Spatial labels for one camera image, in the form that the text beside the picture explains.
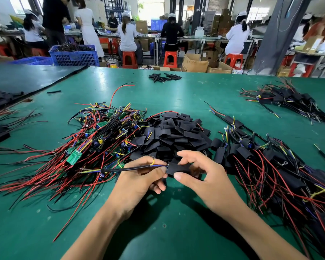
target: hair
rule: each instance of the hair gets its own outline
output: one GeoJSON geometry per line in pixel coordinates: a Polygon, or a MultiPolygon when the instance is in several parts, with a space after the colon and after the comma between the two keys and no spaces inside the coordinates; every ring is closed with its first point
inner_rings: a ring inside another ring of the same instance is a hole
{"type": "Polygon", "coordinates": [[[239,16],[236,18],[236,23],[242,24],[242,31],[245,32],[247,31],[247,22],[246,22],[247,16],[239,16]]]}
{"type": "Polygon", "coordinates": [[[75,0],[77,4],[79,4],[79,9],[86,8],[86,2],[84,0],[75,0]]]}
{"type": "Polygon", "coordinates": [[[30,31],[31,29],[35,28],[33,24],[33,19],[36,19],[36,16],[31,13],[28,13],[25,16],[26,17],[24,18],[23,26],[25,30],[30,31]]]}
{"type": "Polygon", "coordinates": [[[122,31],[124,34],[126,34],[126,25],[130,23],[130,17],[128,16],[123,16],[122,17],[123,25],[122,25],[122,31]]]}
{"type": "Polygon", "coordinates": [[[169,18],[168,18],[168,22],[169,22],[169,23],[176,22],[176,17],[169,17],[169,18]]]}
{"type": "Polygon", "coordinates": [[[303,29],[302,29],[303,36],[305,36],[308,33],[308,31],[309,31],[309,27],[310,27],[309,21],[310,21],[310,19],[303,19],[301,21],[301,24],[304,24],[305,25],[303,27],[303,29]]]}

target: black shirt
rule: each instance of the black shirt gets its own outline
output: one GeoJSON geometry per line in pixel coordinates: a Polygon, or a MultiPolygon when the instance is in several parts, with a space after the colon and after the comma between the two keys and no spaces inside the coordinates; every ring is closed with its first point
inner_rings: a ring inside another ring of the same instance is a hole
{"type": "Polygon", "coordinates": [[[70,19],[67,6],[61,0],[43,0],[42,26],[59,32],[64,32],[63,18],[70,19]]]}
{"type": "Polygon", "coordinates": [[[112,17],[108,18],[108,24],[111,28],[117,28],[118,27],[118,20],[116,17],[112,19],[112,17]]]}
{"type": "Polygon", "coordinates": [[[179,24],[174,23],[165,23],[162,27],[161,37],[166,37],[166,43],[168,45],[174,45],[177,43],[177,37],[184,36],[184,32],[179,24]]]}

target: green workbench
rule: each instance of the green workbench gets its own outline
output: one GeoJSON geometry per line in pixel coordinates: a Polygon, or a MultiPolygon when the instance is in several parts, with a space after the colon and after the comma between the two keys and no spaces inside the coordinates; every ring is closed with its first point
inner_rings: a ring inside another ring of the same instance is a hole
{"type": "MultiPolygon", "coordinates": [[[[20,116],[35,109],[43,114],[31,121],[48,122],[21,127],[0,146],[18,149],[27,144],[37,149],[54,149],[64,142],[63,137],[78,128],[76,121],[67,125],[67,120],[81,108],[74,103],[109,102],[116,88],[134,81],[136,86],[117,91],[113,106],[126,106],[131,102],[133,108],[147,108],[147,115],[166,110],[187,113],[192,118],[202,119],[203,126],[212,131],[211,138],[219,137],[217,131],[223,131],[226,124],[208,111],[206,101],[218,111],[234,115],[255,132],[261,135],[268,132],[270,136],[282,139],[308,165],[325,170],[325,161],[313,146],[316,143],[325,152],[325,124],[311,125],[308,119],[296,113],[272,106],[281,116],[277,118],[259,104],[238,97],[241,88],[256,90],[258,86],[275,82],[278,78],[180,72],[181,80],[153,83],[148,75],[154,72],[157,71],[90,67],[32,96],[33,101],[14,106],[13,109],[20,111],[20,116]],[[61,93],[46,93],[54,90],[61,90],[61,93]]],[[[312,95],[325,111],[325,79],[292,78],[292,83],[299,91],[312,95]]],[[[0,164],[21,161],[28,156],[0,155],[0,164]]],[[[38,167],[14,172],[13,177],[5,176],[0,183],[22,177],[38,167]]],[[[0,174],[15,168],[17,166],[0,166],[0,174]]],[[[245,192],[234,177],[230,176],[230,179],[245,199],[245,192]]],[[[253,251],[243,239],[206,209],[193,191],[172,178],[167,179],[167,185],[167,190],[161,195],[150,192],[132,217],[119,227],[107,249],[106,259],[247,259],[246,255],[254,259],[253,251]]],[[[74,209],[50,212],[46,207],[50,196],[46,192],[8,210],[20,193],[0,194],[0,260],[61,258],[106,201],[113,186],[114,181],[110,181],[96,189],[88,206],[78,210],[54,243],[52,240],[74,209]]],[[[48,204],[53,209],[65,208],[74,204],[80,195],[75,189],[65,199],[48,204]]],[[[277,217],[268,216],[265,220],[276,226],[274,229],[300,250],[294,236],[277,217]]]]}

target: orange shirt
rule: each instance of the orange shirt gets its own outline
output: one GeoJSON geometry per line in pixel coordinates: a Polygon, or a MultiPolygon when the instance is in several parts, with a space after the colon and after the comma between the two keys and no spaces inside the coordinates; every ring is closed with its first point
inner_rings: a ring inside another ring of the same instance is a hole
{"type": "MultiPolygon", "coordinates": [[[[307,40],[311,36],[315,36],[317,34],[317,29],[319,24],[320,23],[315,23],[314,25],[312,25],[312,27],[310,28],[308,33],[303,37],[303,39],[307,40]]],[[[325,29],[323,30],[322,36],[324,36],[324,40],[325,40],[325,29]]]]}

